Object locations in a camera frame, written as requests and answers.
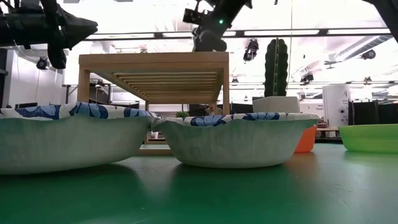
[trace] green table surface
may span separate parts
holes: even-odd
[[[0,223],[398,223],[398,155],[312,153],[262,169],[173,157],[0,177]]]

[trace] orange bowl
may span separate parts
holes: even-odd
[[[297,152],[310,152],[313,149],[313,145],[315,144],[315,136],[317,135],[317,126],[307,128],[303,135],[300,138],[300,141],[297,144],[296,150]]]

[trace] machine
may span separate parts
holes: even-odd
[[[0,0],[9,13],[0,8],[0,47],[32,44],[47,44],[51,65],[57,69],[66,67],[64,49],[97,32],[97,23],[77,18],[64,11],[56,0]]]

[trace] paper bowl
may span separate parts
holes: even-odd
[[[137,109],[77,103],[1,109],[0,118],[0,175],[5,175],[127,159],[139,150],[157,117]]]
[[[315,114],[250,113],[226,116],[165,118],[153,129],[166,138],[182,163],[214,168],[273,166],[294,153]]]

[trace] blue floral pattern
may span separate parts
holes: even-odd
[[[232,115],[216,115],[216,116],[197,116],[187,118],[164,118],[156,121],[154,126],[164,121],[173,121],[186,126],[196,127],[212,127],[221,124],[226,124],[230,121],[242,119],[247,121],[261,121],[261,120],[276,120],[276,121],[291,121],[301,119],[319,119],[316,114],[303,113],[245,113]]]
[[[116,119],[148,116],[161,118],[148,111],[125,108],[120,106],[97,105],[92,103],[74,103],[67,105],[34,106],[30,108],[0,109],[1,118],[25,118],[38,120],[62,119],[75,114],[91,116],[99,119]]]

